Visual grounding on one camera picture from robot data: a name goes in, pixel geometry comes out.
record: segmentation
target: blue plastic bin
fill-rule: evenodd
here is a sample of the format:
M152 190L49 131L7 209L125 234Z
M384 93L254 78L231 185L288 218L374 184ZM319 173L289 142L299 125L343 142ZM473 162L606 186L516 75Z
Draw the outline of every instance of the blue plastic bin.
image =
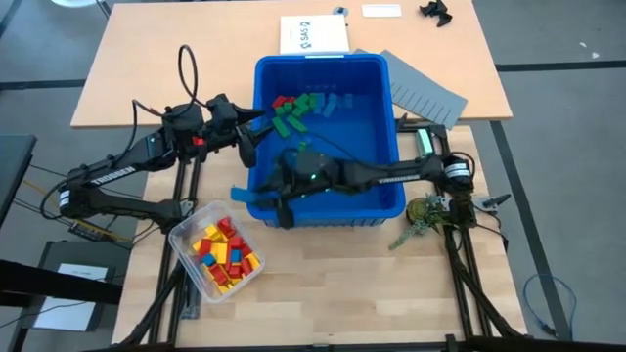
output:
M341 98L352 94L352 108L339 106L328 118L309 112L302 119L307 128L341 146L352 156L367 162L398 161L398 145L387 63L375 54L332 57L275 56L256 64L254 107L268 113L254 121L259 128L275 117L272 103L279 95L335 93ZM272 132L257 147L257 165L249 170L248 189L267 182L274 159L284 148L307 149L351 159L332 144L314 135L298 134L281 138ZM398 216L405 206L402 184L385 184L355 196L325 192L290 202L295 226L373 226ZM267 226L278 227L276 213L248 205L250 215Z

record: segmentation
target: floor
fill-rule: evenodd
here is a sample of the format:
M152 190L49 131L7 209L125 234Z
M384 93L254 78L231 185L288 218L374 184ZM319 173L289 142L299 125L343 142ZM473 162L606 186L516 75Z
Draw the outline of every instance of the floor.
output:
M106 21L98 8L68 10L49 0L20 2L10 25L0 24L0 82L84 79ZM474 0L496 64L534 64L626 60L626 2L621 0ZM12 0L0 0L0 18ZM577 297L574 339L626 343L622 306L626 290L626 241L620 217L626 171L621 141L626 68L501 73L515 119L503 123L528 195L534 219L555 276ZM32 133L39 138L33 164L66 172L93 162L123 145L129 130L72 130L69 120L80 88L0 92L0 131ZM489 188L509 193L510 182L488 123L471 125ZM140 128L140 135L150 128ZM49 188L59 179L30 169L26 178ZM139 195L146 177L115 182L114 188ZM19 197L38 204L40 195L21 188ZM517 208L501 211L509 237L509 259L521 297L526 280L536 273ZM96 220L105 225L110 218ZM126 237L134 221L116 221L112 229ZM36 265L46 241L81 241L61 224L12 207L0 230L0 257ZM117 270L123 272L125 262ZM572 307L558 286L564 309ZM550 322L538 282L528 298ZM546 337L523 305L529 332ZM0 325L19 310L0 309ZM33 330L24 351L77 351L105 347L111 338L114 308L93 332ZM0 351L14 327L0 329Z

